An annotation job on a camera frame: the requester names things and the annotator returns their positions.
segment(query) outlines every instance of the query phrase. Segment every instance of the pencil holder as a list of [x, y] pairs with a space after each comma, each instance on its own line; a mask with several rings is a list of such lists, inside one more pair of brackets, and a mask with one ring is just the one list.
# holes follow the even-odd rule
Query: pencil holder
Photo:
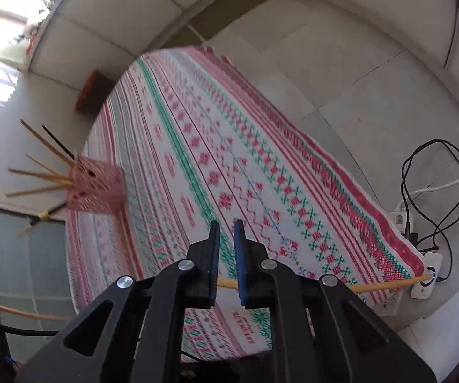
[[117, 165], [78, 155], [70, 176], [74, 182], [67, 193], [70, 210], [111, 214], [125, 203], [124, 173]]

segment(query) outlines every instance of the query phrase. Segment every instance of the black cable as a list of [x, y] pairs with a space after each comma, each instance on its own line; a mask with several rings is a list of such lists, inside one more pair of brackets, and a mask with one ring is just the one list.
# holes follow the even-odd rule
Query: black cable
[[431, 145], [433, 145], [435, 143], [442, 143], [443, 146], [445, 146], [445, 148], [447, 148], [448, 151], [451, 153], [451, 155], [453, 156], [453, 158], [455, 159], [455, 161], [458, 163], [458, 166], [459, 166], [459, 158], [454, 154], [454, 152], [451, 150], [451, 148], [449, 148], [449, 147], [452, 147], [456, 151], [458, 151], [458, 153], [459, 153], [459, 149], [456, 146], [454, 146], [449, 141], [441, 140], [441, 139], [433, 139], [431, 141], [428, 141], [428, 142], [422, 144], [420, 147], [417, 147], [414, 150], [414, 152], [410, 155], [410, 157], [408, 157], [405, 160], [405, 162], [403, 163], [403, 165], [401, 167], [401, 187], [400, 187], [400, 190], [401, 190], [401, 196], [403, 198], [403, 202], [405, 203], [405, 210], [406, 210], [406, 229], [405, 229], [405, 234], [406, 234], [407, 238], [409, 237], [409, 234], [410, 234], [410, 210], [409, 210], [409, 203], [410, 203], [410, 204], [412, 204], [412, 206], [415, 208], [415, 210], [417, 210], [417, 212], [422, 217], [424, 217], [427, 221], [429, 221], [435, 227], [435, 230], [434, 230], [434, 232], [432, 234], [421, 238], [417, 242], [417, 245], [418, 245], [422, 241], [424, 241], [424, 240], [426, 240], [426, 239], [431, 237], [432, 241], [433, 241], [433, 247], [431, 247], [429, 249], [420, 250], [420, 252], [429, 252], [429, 251], [432, 251], [432, 250], [438, 250], [439, 247], [438, 247], [437, 243], [435, 242], [435, 237], [438, 234], [441, 234], [442, 237], [445, 239], [445, 241], [447, 243], [447, 248], [449, 250], [449, 256], [450, 256], [449, 272], [448, 272], [446, 277], [439, 276], [437, 278], [437, 282], [442, 282], [442, 281], [445, 281], [447, 278], [449, 278], [449, 276], [451, 275], [452, 265], [453, 265], [451, 244], [450, 244], [447, 236], [445, 235], [444, 231], [447, 230], [448, 228], [450, 228], [451, 226], [454, 226], [455, 223], [457, 223], [459, 221], [459, 213], [458, 213], [458, 217], [456, 218], [456, 220], [451, 222], [449, 225], [447, 225], [447, 226], [445, 226], [443, 228], [440, 228], [440, 225], [442, 225], [442, 223], [453, 213], [453, 211], [456, 210], [456, 208], [459, 206], [459, 201], [455, 204], [455, 206], [445, 215], [445, 217], [439, 223], [435, 223], [431, 218], [429, 218], [427, 215], [425, 215], [417, 207], [417, 205], [414, 203], [414, 200], [419, 196], [417, 196], [415, 199], [412, 199], [412, 197], [410, 196], [410, 192], [409, 192], [409, 190], [408, 190], [408, 188], [406, 186], [406, 176], [408, 175], [408, 173], [410, 171], [410, 167], [411, 167], [411, 164], [412, 164], [412, 161], [413, 161], [414, 157], [420, 151], [424, 150], [425, 148], [427, 148], [427, 147], [429, 147], [429, 146], [431, 146]]
[[195, 360], [196, 362], [203, 362], [204, 360], [201, 360], [200, 358], [197, 358], [195, 356], [192, 356], [192, 354], [187, 353], [186, 351], [180, 351], [184, 356], [190, 357], [192, 360]]
[[13, 328], [7, 325], [0, 324], [0, 331], [9, 334], [24, 335], [27, 337], [51, 337], [56, 335], [59, 331], [43, 331], [43, 330], [23, 330], [21, 328]]

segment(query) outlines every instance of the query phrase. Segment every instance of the metal bolt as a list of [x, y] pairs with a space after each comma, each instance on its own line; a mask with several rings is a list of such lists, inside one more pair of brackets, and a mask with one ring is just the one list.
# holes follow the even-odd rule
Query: metal bolt
[[180, 271], [190, 271], [194, 267], [194, 262], [189, 259], [184, 259], [178, 262], [178, 269]]
[[267, 271], [272, 271], [273, 269], [277, 268], [277, 262], [273, 259], [265, 259], [262, 260], [261, 266], [263, 269], [266, 269]]
[[132, 284], [133, 279], [129, 276], [122, 276], [120, 279], [118, 279], [118, 282], [116, 283], [116, 285], [121, 289], [128, 288]]
[[337, 285], [337, 278], [334, 275], [324, 275], [322, 277], [322, 283], [325, 286], [336, 286]]

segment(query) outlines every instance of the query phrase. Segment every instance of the white cable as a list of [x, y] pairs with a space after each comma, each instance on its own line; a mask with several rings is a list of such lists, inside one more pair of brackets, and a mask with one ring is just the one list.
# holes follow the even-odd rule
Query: white cable
[[[459, 179], [456, 179], [454, 181], [451, 181], [450, 183], [444, 184], [443, 186], [421, 188], [419, 190], [414, 191], [413, 193], [410, 193], [410, 197], [413, 197], [414, 195], [419, 194], [419, 193], [439, 192], [440, 190], [445, 190], [446, 188], [455, 186], [458, 183], [459, 183]], [[403, 206], [403, 199], [401, 199], [398, 205], [396, 206], [396, 211], [401, 210], [402, 206]]]

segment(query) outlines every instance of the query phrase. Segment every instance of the table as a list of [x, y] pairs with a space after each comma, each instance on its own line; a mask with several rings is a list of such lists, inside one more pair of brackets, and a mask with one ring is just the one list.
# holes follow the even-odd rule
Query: table
[[[70, 212], [67, 256], [76, 309], [121, 275], [157, 275], [221, 226], [219, 275], [235, 278], [233, 221], [269, 256], [309, 278], [372, 283], [422, 275], [422, 256], [314, 139], [295, 128], [228, 59], [197, 47], [139, 57], [106, 100], [83, 154], [120, 165], [126, 206]], [[369, 305], [388, 291], [361, 294]], [[272, 347], [266, 309], [218, 289], [188, 309], [183, 349], [203, 359]]]

